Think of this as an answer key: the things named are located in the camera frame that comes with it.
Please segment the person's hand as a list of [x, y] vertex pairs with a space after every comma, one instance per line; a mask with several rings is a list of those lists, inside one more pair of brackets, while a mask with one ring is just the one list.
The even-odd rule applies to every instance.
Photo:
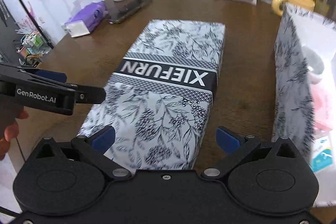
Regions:
[[27, 119], [29, 117], [28, 112], [23, 109], [14, 122], [7, 126], [4, 130], [4, 137], [1, 138], [0, 146], [0, 160], [3, 160], [10, 149], [10, 142], [19, 135], [19, 125], [17, 119]]

